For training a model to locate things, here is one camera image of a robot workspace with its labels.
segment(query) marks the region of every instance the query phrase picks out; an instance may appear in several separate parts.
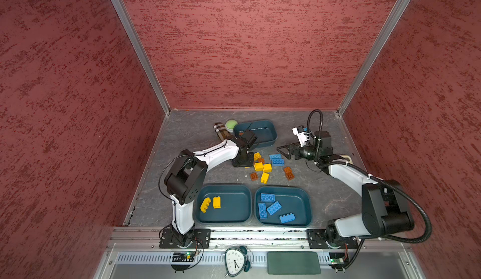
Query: clock face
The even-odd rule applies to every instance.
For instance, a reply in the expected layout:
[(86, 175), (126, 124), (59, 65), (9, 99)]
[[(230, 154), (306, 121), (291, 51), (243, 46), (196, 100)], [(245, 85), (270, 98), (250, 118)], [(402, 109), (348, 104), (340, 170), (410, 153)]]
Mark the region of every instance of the clock face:
[(229, 249), (225, 252), (225, 266), (230, 276), (237, 275), (244, 268), (244, 253), (237, 249)]

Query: gray marble surface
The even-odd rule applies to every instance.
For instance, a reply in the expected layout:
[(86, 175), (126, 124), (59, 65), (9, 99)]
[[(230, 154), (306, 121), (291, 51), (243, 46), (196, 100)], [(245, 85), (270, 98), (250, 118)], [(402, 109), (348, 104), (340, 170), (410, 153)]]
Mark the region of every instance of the gray marble surface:
[[(172, 220), (171, 201), (164, 198), (157, 187), (159, 175), (169, 161), (175, 158), (180, 151), (204, 150), (220, 142), (213, 129), (215, 122), (225, 123), (228, 119), (235, 119), (239, 123), (255, 120), (270, 120), (273, 122), (278, 138), (276, 143), (258, 151), (269, 162), (269, 154), (277, 153), (276, 147), (297, 142), (297, 137), (292, 134), (292, 128), (304, 125), (309, 112), (251, 112), (251, 111), (173, 111), (165, 123), (165, 128), (160, 136), (162, 138), (159, 148), (153, 158), (152, 166), (147, 172), (144, 186), (135, 205), (135, 210), (130, 219), (129, 226), (165, 226)], [(311, 120), (311, 129), (318, 126), (318, 115)], [(340, 127), (340, 121), (334, 112), (324, 112), (323, 130), (332, 136), (334, 153), (352, 154), (348, 138)], [(310, 227), (324, 228), (327, 221), (360, 213), (361, 197), (344, 183), (324, 173), (315, 173), (306, 167), (304, 159), (287, 160), (285, 166), (292, 168), (295, 179), (288, 181), (282, 167), (274, 166), (269, 176), (267, 185), (292, 186), (305, 190), (311, 201), (313, 220)], [(230, 161), (224, 162), (210, 170), (204, 184), (237, 183), (250, 188), (254, 195), (261, 186), (266, 186), (257, 181), (251, 181), (249, 174), (253, 168), (233, 168)], [(166, 186), (161, 181), (161, 188), (166, 193)], [(251, 218), (235, 226), (259, 227), (254, 211)]]

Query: red wallpaper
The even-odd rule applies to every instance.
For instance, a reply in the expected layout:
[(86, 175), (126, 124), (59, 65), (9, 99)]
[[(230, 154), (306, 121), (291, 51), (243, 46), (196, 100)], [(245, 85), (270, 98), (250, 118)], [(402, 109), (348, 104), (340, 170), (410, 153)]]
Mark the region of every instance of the red wallpaper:
[(173, 108), (336, 109), (396, 0), (124, 0)]
[(0, 0), (0, 277), (91, 278), (163, 117), (110, 0)]
[(427, 209), (433, 236), (415, 250), (429, 278), (481, 274), (480, 10), (412, 0), (344, 116), (368, 170)]

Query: alarm clock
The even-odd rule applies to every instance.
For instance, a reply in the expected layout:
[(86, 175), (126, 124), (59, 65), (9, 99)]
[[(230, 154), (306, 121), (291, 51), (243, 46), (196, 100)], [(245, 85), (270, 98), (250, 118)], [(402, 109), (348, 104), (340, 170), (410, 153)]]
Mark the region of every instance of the alarm clock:
[(244, 246), (229, 248), (225, 252), (225, 270), (227, 276), (237, 276), (242, 270), (247, 272), (251, 268), (251, 263), (247, 260), (247, 249)]

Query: dark teal tray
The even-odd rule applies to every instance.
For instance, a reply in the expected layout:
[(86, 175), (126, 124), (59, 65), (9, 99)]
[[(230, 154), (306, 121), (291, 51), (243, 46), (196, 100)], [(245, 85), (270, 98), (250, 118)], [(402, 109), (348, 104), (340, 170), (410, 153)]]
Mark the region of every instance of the dark teal tray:
[[(214, 209), (213, 198), (220, 196), (220, 208)], [(201, 211), (204, 198), (211, 198), (211, 203), (205, 213)], [(196, 198), (194, 216), (196, 221), (204, 224), (211, 223), (242, 223), (252, 214), (252, 194), (243, 185), (207, 185), (204, 186)]]
[[(273, 215), (268, 214), (266, 219), (259, 218), (258, 204), (265, 203), (261, 202), (261, 193), (275, 194), (276, 201), (278, 201), (282, 206), (282, 208)], [(309, 200), (309, 196), (300, 188), (275, 186), (261, 187), (256, 191), (255, 202), (254, 209), (256, 211), (257, 220), (264, 225), (281, 227), (307, 227), (312, 221), (311, 202)], [(279, 216), (288, 213), (294, 213), (296, 219), (292, 222), (281, 224)]]
[(276, 142), (277, 132), (274, 124), (268, 120), (257, 120), (237, 124), (234, 126), (234, 136), (239, 137), (241, 132), (249, 128), (257, 136), (254, 148), (264, 148)]

